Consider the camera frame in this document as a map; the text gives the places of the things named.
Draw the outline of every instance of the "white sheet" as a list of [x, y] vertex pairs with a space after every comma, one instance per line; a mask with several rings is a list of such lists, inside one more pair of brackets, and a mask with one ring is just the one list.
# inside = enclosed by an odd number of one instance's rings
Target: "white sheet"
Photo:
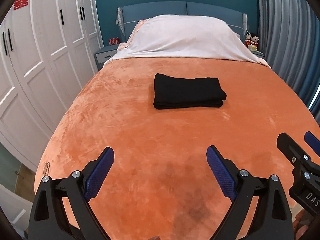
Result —
[[269, 67], [265, 60], [247, 49], [224, 21], [207, 16], [151, 18], [135, 34], [132, 43], [110, 60], [135, 57], [229, 59]]

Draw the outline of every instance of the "orange bedspread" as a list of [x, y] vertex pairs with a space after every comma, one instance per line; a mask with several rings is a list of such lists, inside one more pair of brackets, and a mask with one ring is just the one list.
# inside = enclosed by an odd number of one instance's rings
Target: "orange bedspread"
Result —
[[[156, 73], [218, 77], [227, 100], [221, 108], [156, 110]], [[46, 162], [53, 179], [64, 178], [110, 146], [115, 162], [90, 206], [113, 240], [158, 235], [205, 240], [231, 203], [207, 164], [206, 149], [214, 144], [254, 176], [277, 174], [288, 192], [292, 166], [276, 138], [287, 132], [315, 157], [303, 141], [309, 130], [320, 137], [303, 102], [263, 65], [199, 58], [114, 60], [88, 82], [61, 120], [39, 164], [35, 190]], [[289, 204], [295, 202], [289, 198]]]

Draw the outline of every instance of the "gray curtain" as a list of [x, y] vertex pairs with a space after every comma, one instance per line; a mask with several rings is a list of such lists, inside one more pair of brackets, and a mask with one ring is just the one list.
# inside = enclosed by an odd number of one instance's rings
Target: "gray curtain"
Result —
[[259, 50], [308, 105], [319, 85], [316, 70], [320, 66], [315, 60], [315, 51], [320, 49], [319, 20], [306, 0], [259, 0], [259, 5]]

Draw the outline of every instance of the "black cloth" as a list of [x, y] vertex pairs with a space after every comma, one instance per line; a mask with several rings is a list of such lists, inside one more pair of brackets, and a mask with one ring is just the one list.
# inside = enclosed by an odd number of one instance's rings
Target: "black cloth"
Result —
[[157, 73], [154, 86], [156, 109], [221, 107], [227, 97], [218, 78], [185, 79]]

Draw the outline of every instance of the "pillowcase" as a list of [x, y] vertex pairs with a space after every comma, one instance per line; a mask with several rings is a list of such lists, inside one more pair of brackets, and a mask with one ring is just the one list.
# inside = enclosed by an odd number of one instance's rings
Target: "pillowcase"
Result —
[[147, 22], [147, 21], [150, 20], [150, 19], [151, 19], [151, 18], [146, 19], [146, 20], [140, 20], [140, 21], [137, 23], [137, 25], [134, 27], [134, 29], [133, 29], [133, 31], [132, 31], [132, 33], [131, 33], [128, 41], [127, 41], [127, 42], [121, 42], [121, 43], [119, 44], [119, 47], [118, 47], [118, 49], [117, 49], [117, 52], [123, 50], [123, 49], [126, 48], [126, 47], [128, 47], [128, 46], [132, 43], [132, 40], [133, 40], [134, 36], [135, 36], [135, 35], [137, 34], [137, 32], [140, 30], [140, 28], [142, 27], [142, 25], [144, 25], [145, 22]]

